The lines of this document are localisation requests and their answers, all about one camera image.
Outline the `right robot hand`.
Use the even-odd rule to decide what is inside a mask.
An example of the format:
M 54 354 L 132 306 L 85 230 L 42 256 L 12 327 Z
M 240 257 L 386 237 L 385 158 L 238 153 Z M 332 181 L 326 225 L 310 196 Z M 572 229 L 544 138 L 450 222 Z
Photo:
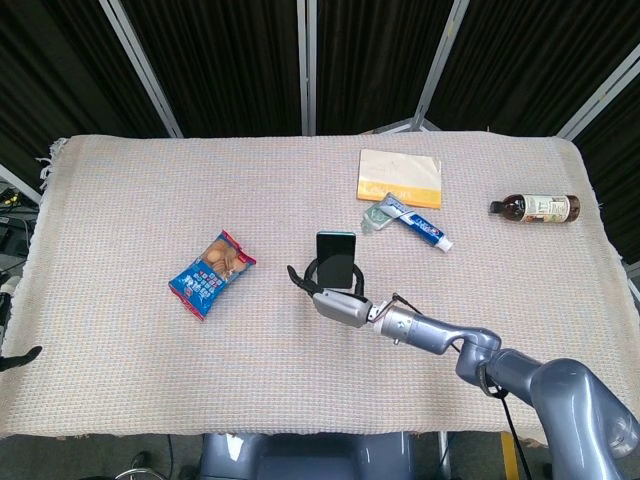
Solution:
M 314 259 L 300 277 L 293 266 L 287 266 L 291 281 L 312 300 L 314 308 L 323 317 L 354 328 L 361 328 L 370 321 L 373 304 L 364 296 L 364 275 L 357 265 L 352 274 L 356 285 L 353 292 L 342 292 L 320 287 L 312 278 L 318 261 Z

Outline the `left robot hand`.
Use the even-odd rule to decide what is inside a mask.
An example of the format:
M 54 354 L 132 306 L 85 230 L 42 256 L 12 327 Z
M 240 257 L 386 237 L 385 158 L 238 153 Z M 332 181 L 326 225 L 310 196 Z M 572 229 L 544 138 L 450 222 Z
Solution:
M 20 356 L 0 357 L 0 371 L 4 372 L 10 369 L 19 368 L 33 362 L 42 352 L 42 346 L 31 348 L 26 354 Z

